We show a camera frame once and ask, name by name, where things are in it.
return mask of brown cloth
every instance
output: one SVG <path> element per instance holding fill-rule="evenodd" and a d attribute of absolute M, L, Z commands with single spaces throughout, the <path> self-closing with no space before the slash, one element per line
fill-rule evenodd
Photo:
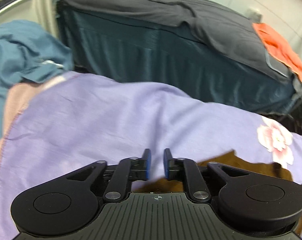
<path fill-rule="evenodd" d="M 256 173 L 293 181 L 290 171 L 282 168 L 279 163 L 272 163 L 272 164 L 249 163 L 235 156 L 234 151 L 210 160 L 206 160 L 204 162 L 200 162 L 198 163 L 198 165 L 206 166 L 208 162 L 218 162 L 236 168 L 244 169 L 247 171 L 253 171 Z M 146 185 L 140 188 L 139 190 L 137 190 L 137 192 L 156 192 L 156 193 L 182 192 L 182 191 L 183 191 L 182 182 L 176 180 L 167 181 L 166 179 L 159 179 L 158 181 Z M 299 225 L 298 228 L 296 229 L 296 234 L 300 235 L 301 232 L 302 232 L 302 217 L 299 220 Z"/>

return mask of ribbed gray surface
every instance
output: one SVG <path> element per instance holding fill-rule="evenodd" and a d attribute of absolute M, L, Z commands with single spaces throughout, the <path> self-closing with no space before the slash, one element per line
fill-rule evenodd
<path fill-rule="evenodd" d="M 86 228 L 55 238 L 20 234 L 15 240 L 253 240 L 224 225 L 209 205 L 194 204 L 184 193 L 131 193 L 121 203 L 104 206 Z M 293 234 L 274 240 L 298 240 Z"/>

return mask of silver screw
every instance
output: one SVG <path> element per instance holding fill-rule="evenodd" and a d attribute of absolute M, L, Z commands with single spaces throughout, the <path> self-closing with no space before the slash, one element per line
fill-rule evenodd
<path fill-rule="evenodd" d="M 118 199 L 119 197 L 121 197 L 121 194 L 116 191 L 111 191 L 106 194 L 107 199 Z"/>
<path fill-rule="evenodd" d="M 193 193 L 193 196 L 197 199 L 207 199 L 209 197 L 209 194 L 205 191 L 197 191 Z"/>

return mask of gray blanket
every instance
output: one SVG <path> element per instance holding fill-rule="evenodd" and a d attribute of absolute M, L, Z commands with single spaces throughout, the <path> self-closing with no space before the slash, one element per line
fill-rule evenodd
<path fill-rule="evenodd" d="M 193 36 L 221 54 L 277 80 L 290 77 L 285 65 L 272 57 L 252 23 L 243 15 L 208 0 L 64 0 L 80 10 L 103 12 L 178 27 L 187 23 Z"/>

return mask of beige fabric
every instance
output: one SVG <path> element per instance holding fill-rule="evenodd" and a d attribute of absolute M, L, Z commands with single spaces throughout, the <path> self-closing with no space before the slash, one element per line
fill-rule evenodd
<path fill-rule="evenodd" d="M 44 84 L 19 83 L 9 90 L 3 112 L 3 137 L 0 139 L 0 158 L 6 135 L 9 133 L 14 119 L 28 107 L 29 101 L 34 96 L 63 81 L 65 81 L 63 76 L 57 76 Z"/>

